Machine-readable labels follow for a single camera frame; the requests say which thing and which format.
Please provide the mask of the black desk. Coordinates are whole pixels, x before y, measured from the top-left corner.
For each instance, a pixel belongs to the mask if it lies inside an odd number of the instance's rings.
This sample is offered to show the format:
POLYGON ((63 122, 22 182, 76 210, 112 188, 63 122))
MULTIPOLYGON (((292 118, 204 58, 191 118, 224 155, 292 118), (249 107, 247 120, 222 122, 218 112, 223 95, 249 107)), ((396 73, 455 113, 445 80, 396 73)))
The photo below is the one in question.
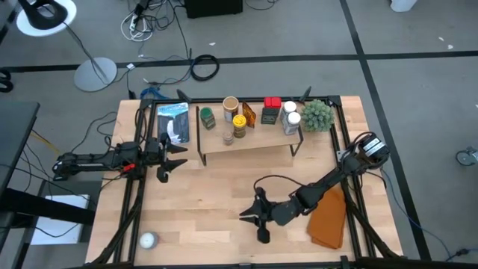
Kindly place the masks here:
POLYGON ((37 194, 9 188, 9 182, 37 118, 37 102, 0 102, 0 252, 12 229, 26 229, 25 237, 14 259, 12 269, 21 269, 31 236, 39 217, 91 226, 95 211, 42 197, 45 186, 54 182, 43 181, 37 194))

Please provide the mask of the wooden shelf with black legs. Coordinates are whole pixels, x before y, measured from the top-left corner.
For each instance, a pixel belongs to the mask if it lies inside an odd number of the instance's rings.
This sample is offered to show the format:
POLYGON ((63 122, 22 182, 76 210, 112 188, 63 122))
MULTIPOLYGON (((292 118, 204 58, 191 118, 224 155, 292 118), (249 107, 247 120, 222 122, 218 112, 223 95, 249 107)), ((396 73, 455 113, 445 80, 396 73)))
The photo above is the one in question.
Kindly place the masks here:
POLYGON ((196 142, 197 152, 201 158, 202 164, 207 165, 206 155, 211 153, 231 152, 247 149, 260 149, 275 146, 289 146, 292 156, 295 156, 304 141, 301 128, 292 135, 286 135, 282 125, 255 124, 255 128, 246 127, 246 136, 242 138, 233 137, 231 145, 225 145, 223 134, 233 132, 232 123, 227 122, 223 117, 222 100, 219 102, 198 103, 195 104, 196 116, 196 142), (200 110, 210 108, 215 117, 215 127, 207 130, 200 120, 200 110))

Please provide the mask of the black chair wheels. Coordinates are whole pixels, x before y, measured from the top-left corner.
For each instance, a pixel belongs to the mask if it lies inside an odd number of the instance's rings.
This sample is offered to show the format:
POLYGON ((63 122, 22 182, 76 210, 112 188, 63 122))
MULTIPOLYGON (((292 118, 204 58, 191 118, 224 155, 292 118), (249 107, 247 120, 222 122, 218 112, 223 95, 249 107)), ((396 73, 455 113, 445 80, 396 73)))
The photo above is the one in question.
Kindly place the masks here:
POLYGON ((0 69, 0 92, 8 93, 13 89, 11 74, 6 69, 0 69))

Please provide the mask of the tan lid spice jar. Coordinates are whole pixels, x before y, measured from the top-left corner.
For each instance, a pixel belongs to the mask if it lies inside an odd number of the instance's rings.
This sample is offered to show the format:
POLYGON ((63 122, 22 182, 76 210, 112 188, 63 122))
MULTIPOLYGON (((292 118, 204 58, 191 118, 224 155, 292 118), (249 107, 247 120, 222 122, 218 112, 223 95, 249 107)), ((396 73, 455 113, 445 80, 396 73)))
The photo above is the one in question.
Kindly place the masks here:
POLYGON ((223 114, 226 122, 231 122, 238 114, 239 101, 234 96, 227 96, 223 100, 223 114))

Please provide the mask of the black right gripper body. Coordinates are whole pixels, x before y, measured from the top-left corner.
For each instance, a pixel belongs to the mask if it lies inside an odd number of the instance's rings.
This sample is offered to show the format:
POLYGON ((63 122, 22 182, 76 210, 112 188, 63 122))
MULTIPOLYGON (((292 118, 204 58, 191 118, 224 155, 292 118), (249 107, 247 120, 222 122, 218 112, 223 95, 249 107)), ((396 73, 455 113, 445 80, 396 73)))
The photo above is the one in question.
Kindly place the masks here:
POLYGON ((255 190, 256 214, 258 218, 257 238, 263 244, 270 242, 270 232, 267 222, 274 221, 279 226, 284 226, 296 217, 297 206, 290 199, 284 202, 271 202, 266 197, 263 188, 255 190))

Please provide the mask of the white round floor lamp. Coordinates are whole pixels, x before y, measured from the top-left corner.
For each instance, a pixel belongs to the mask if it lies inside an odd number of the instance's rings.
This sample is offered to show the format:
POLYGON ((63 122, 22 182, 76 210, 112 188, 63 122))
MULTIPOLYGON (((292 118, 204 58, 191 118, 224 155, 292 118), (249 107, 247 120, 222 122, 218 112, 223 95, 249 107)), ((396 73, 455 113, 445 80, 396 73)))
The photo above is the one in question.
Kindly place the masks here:
POLYGON ((16 27, 30 37, 48 37, 67 31, 78 44, 87 60, 78 66, 74 85, 84 92, 100 91, 112 84, 117 76, 117 65, 109 58, 95 58, 86 49, 71 24, 77 7, 73 0, 18 0, 21 11, 16 27))

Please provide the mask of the white box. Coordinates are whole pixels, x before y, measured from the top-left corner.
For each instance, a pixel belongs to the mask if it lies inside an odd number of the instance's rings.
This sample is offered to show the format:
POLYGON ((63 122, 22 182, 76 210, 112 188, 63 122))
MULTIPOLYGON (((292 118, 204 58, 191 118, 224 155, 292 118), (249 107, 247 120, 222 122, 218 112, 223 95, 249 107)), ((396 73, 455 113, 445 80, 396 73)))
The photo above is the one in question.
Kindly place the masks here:
MULTIPOLYGON (((88 194, 76 195, 47 195, 46 199, 62 202, 86 209, 89 205, 88 194)), ((31 245, 77 244, 80 241, 83 224, 64 220, 55 220, 39 217, 31 245)))

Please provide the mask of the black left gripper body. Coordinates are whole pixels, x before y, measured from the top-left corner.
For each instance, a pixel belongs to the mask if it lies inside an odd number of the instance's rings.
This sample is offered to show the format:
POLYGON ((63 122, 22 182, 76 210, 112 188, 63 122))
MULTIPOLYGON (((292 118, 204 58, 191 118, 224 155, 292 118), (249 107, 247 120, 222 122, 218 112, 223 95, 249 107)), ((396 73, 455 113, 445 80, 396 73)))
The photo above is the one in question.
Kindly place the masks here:
POLYGON ((169 144, 170 137, 167 133, 162 134, 159 138, 148 138, 145 144, 145 162, 149 166, 159 166, 157 178, 161 183, 168 183, 169 173, 173 169, 173 163, 167 157, 167 146, 169 144))

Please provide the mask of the yellow lid chili onion jar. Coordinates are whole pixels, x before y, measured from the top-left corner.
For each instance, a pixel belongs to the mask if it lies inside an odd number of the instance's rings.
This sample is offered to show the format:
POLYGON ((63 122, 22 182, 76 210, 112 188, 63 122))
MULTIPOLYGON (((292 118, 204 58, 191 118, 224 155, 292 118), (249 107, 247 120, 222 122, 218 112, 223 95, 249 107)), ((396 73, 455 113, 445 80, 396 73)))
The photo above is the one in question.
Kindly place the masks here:
POLYGON ((233 135, 236 138, 242 138, 246 135, 246 118, 242 114, 237 114, 232 119, 232 124, 234 126, 233 135))

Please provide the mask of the green lid spice jar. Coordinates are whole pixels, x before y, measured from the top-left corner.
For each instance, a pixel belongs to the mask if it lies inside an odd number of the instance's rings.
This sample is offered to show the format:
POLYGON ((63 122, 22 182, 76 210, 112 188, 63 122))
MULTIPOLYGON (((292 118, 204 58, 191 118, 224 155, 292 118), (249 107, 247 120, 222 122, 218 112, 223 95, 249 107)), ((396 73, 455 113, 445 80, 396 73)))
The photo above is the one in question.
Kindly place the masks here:
POLYGON ((216 125, 215 117, 211 108, 209 107, 201 108, 199 111, 199 115, 200 115, 200 119, 202 121, 203 126, 207 130, 211 130, 213 127, 215 127, 216 125))

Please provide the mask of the black metal rig frame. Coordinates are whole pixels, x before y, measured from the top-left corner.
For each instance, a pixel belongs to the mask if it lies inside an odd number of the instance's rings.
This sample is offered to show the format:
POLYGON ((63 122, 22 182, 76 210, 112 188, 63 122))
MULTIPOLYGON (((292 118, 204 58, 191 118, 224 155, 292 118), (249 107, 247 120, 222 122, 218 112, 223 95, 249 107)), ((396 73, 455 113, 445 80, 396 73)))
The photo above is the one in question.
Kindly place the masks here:
MULTIPOLYGON (((219 102, 221 98, 195 98, 190 104, 219 102)), ((256 228, 239 214, 252 203, 255 180, 275 200, 283 200, 299 183, 316 181, 330 171, 335 153, 367 130, 361 99, 328 96, 335 109, 335 128, 328 133, 305 133, 297 154, 289 146, 247 149, 206 155, 202 164, 197 152, 196 116, 190 116, 187 162, 173 171, 168 183, 157 180, 149 169, 139 219, 125 232, 120 261, 97 258, 114 236, 123 208, 131 208, 138 183, 120 179, 102 189, 86 265, 81 269, 327 269, 355 268, 356 259, 367 256, 363 230, 357 223, 344 227, 341 249, 313 244, 306 234, 307 217, 287 226, 270 225, 271 241, 256 239, 256 228), (144 232, 159 237, 154 249, 140 247, 144 232)))

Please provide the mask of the white lid spice jar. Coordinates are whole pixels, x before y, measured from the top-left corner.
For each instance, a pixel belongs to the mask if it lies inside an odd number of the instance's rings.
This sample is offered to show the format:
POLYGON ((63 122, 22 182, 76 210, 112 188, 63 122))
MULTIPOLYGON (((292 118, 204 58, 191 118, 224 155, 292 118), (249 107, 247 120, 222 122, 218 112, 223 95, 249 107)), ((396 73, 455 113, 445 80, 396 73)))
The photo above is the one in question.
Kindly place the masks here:
POLYGON ((279 113, 279 119, 281 120, 282 124, 285 124, 288 119, 288 115, 292 112, 295 112, 297 110, 297 105, 293 101, 286 101, 283 106, 281 107, 280 113, 279 113))
POLYGON ((293 135, 299 128, 301 115, 297 112, 291 112, 285 118, 283 130, 286 135, 293 135))

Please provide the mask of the folded orange cloth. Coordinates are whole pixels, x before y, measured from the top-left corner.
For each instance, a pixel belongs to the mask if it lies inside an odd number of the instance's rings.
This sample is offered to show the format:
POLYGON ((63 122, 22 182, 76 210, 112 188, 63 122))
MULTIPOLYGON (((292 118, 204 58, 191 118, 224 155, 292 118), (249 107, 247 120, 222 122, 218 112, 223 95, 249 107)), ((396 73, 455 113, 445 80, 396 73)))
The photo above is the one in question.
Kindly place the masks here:
POLYGON ((339 187, 333 187, 311 213, 306 230, 311 242, 335 250, 342 248, 345 218, 344 194, 339 187))

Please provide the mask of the black box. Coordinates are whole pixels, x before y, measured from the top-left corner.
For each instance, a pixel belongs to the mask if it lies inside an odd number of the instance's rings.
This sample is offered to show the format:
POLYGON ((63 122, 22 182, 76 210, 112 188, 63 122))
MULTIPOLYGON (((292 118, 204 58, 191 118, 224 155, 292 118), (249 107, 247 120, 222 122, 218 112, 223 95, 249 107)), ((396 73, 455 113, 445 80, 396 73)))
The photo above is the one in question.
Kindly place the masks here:
POLYGON ((184 0, 184 6, 189 19, 243 12, 243 0, 184 0))

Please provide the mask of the grey caster wheel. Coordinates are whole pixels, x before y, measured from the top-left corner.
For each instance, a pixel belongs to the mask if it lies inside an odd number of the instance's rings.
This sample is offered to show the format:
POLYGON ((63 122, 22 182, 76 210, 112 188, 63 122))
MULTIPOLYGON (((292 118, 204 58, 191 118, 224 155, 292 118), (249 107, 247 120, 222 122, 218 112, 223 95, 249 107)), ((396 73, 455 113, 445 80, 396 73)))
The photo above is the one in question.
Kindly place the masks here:
POLYGON ((469 146, 464 150, 460 150, 456 153, 456 160, 462 166, 467 167, 478 164, 478 149, 469 146))

